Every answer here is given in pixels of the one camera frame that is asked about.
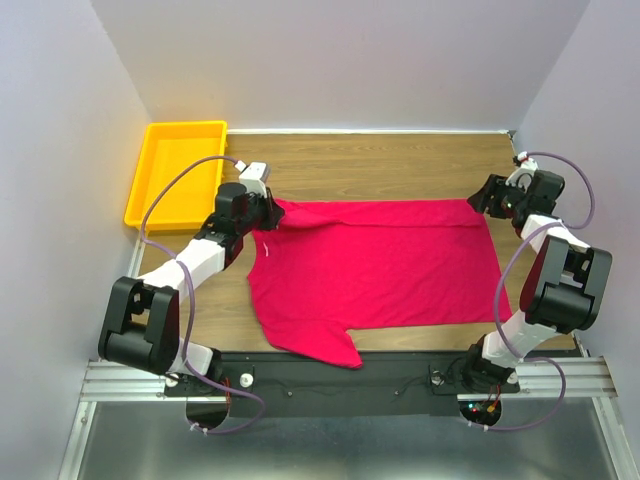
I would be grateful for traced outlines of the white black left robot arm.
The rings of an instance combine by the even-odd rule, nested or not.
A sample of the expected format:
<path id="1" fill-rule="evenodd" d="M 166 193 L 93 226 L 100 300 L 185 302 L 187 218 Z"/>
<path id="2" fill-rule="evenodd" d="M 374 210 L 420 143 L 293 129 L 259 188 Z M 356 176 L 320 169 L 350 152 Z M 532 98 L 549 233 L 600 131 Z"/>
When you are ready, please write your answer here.
<path id="1" fill-rule="evenodd" d="M 195 315 L 195 290 L 223 272 L 239 256 L 244 237 L 277 228 L 284 209 L 269 187 L 243 181 L 225 183 L 214 212 L 178 254 L 139 278 L 121 277 L 113 285 L 98 342 L 99 356 L 148 373 L 188 375 L 199 393 L 215 392 L 222 382 L 220 352 L 180 334 L 180 305 Z"/>

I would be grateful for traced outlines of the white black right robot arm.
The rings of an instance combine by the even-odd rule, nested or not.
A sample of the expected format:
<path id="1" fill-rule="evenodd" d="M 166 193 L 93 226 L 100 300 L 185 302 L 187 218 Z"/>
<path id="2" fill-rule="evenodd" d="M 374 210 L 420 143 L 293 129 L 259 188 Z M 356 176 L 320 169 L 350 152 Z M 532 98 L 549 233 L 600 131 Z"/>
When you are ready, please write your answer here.
<path id="1" fill-rule="evenodd" d="M 518 310 L 473 344 L 460 366 L 461 381 L 471 391 L 506 385 L 540 344 L 585 331 L 598 316 L 613 256 L 579 240 L 554 215 L 564 186 L 557 174 L 520 168 L 508 177 L 490 175 L 467 200 L 478 213 L 510 220 L 522 245 L 536 254 Z"/>

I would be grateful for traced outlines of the pink t shirt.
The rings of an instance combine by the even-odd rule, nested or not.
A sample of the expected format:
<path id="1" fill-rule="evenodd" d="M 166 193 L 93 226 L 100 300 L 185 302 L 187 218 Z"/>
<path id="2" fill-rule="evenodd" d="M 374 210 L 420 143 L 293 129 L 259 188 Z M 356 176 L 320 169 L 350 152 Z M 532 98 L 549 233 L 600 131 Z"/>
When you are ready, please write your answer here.
<path id="1" fill-rule="evenodd" d="M 507 320 L 485 218 L 463 199 L 283 201 L 248 276 L 268 343 L 346 368 L 351 332 Z"/>

